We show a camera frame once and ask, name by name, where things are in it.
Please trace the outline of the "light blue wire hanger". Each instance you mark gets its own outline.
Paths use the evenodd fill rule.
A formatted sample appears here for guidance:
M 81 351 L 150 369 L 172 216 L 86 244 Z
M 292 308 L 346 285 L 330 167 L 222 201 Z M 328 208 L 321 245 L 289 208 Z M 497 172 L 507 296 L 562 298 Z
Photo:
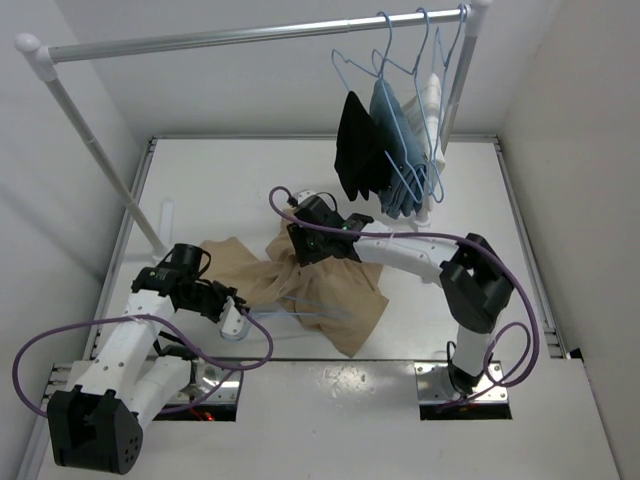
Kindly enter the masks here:
M 252 307 L 245 315 L 252 319 L 289 316 L 298 320 L 306 317 L 319 317 L 342 321 L 353 318 L 352 313 L 347 309 L 291 295 L 286 295 L 269 303 L 258 304 L 256 307 Z

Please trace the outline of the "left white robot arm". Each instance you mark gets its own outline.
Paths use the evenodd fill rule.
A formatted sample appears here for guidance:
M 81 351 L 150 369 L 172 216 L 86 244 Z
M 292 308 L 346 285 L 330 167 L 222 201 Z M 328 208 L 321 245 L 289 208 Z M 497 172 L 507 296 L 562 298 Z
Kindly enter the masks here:
M 144 431 L 182 390 L 205 384 L 204 359 L 181 342 L 148 358 L 168 322 L 191 311 L 213 322 L 241 320 L 236 289 L 202 276 L 211 256 L 177 244 L 133 280 L 125 320 L 107 338 L 91 365 L 47 405 L 57 465 L 125 475 L 135 465 Z

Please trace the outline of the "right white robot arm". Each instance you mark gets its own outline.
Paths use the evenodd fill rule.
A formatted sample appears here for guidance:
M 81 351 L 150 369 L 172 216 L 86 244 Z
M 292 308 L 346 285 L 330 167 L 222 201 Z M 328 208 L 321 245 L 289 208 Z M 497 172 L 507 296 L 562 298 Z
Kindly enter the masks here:
M 296 219 L 287 232 L 300 265 L 328 258 L 379 264 L 442 289 L 458 328 L 456 340 L 447 345 L 447 365 L 436 369 L 436 377 L 447 400 L 472 395 L 484 375 L 497 320 L 514 289 L 506 274 L 474 248 L 488 250 L 485 239 L 469 234 L 467 246 L 399 238 L 370 216 L 354 213 L 343 218 L 313 192 L 291 197 L 287 203 Z

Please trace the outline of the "beige t shirt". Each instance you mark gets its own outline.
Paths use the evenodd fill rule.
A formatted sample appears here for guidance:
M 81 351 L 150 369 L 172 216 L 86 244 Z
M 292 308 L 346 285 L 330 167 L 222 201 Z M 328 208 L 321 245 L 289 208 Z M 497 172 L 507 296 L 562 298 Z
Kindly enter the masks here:
M 303 328 L 322 333 L 339 353 L 354 357 L 388 305 L 378 286 L 383 267 L 335 258 L 301 267 L 287 226 L 282 221 L 279 234 L 266 246 L 266 260 L 254 256 L 236 237 L 202 242 L 200 247 L 212 257 L 202 278 L 236 288 L 250 308 L 291 295 L 349 310 L 350 320 L 298 321 Z

